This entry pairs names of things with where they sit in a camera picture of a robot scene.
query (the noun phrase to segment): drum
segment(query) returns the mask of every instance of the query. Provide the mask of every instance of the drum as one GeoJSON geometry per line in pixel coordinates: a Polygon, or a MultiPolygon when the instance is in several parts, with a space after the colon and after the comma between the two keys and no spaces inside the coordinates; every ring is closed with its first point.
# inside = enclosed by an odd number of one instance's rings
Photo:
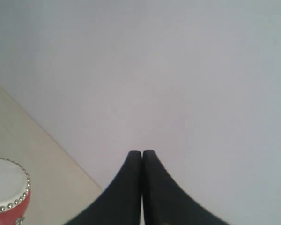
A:
{"type": "Polygon", "coordinates": [[[10,159],[0,158],[0,225],[21,225],[30,200],[30,178],[10,159]]]}

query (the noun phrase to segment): beige floor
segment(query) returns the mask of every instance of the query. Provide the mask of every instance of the beige floor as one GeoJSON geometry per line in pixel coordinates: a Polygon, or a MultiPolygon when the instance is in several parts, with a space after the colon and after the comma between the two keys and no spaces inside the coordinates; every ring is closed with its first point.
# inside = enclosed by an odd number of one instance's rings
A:
{"type": "Polygon", "coordinates": [[[26,225],[62,225],[92,203],[98,187],[0,87],[0,157],[31,176],[26,225]]]}

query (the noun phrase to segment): white drumhead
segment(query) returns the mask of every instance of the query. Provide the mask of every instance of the white drumhead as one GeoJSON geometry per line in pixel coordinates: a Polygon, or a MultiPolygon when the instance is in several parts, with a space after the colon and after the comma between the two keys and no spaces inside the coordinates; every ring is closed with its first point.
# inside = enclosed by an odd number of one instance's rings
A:
{"type": "Polygon", "coordinates": [[[0,207],[14,204],[27,188],[25,171],[16,163],[0,159],[0,207]]]}

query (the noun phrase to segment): drum rim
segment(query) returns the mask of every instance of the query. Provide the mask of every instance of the drum rim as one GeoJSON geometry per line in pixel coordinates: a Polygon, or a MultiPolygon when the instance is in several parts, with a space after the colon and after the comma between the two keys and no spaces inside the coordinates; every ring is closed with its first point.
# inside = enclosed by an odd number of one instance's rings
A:
{"type": "Polygon", "coordinates": [[[6,212],[6,211],[13,209],[17,205],[19,205],[21,202],[23,202],[24,199],[26,199],[26,197],[28,196],[28,193],[30,191],[30,188],[31,188],[31,180],[30,180],[30,175],[27,173],[26,169],[24,169],[19,163],[15,162],[11,159],[8,159],[8,158],[0,157],[0,159],[11,162],[11,163],[19,166],[24,171],[24,173],[26,175],[26,179],[27,179],[25,191],[21,195],[19,195],[16,199],[14,199],[12,202],[9,202],[7,205],[0,206],[0,213],[2,213],[2,212],[6,212]]]}

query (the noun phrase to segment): drumhead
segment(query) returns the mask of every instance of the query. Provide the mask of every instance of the drumhead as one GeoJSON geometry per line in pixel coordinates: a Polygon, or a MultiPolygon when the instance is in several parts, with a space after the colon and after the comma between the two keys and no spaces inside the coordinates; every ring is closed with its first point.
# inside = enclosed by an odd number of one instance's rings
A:
{"type": "Polygon", "coordinates": [[[30,179],[16,162],[0,158],[0,212],[20,204],[28,194],[30,179]]]}

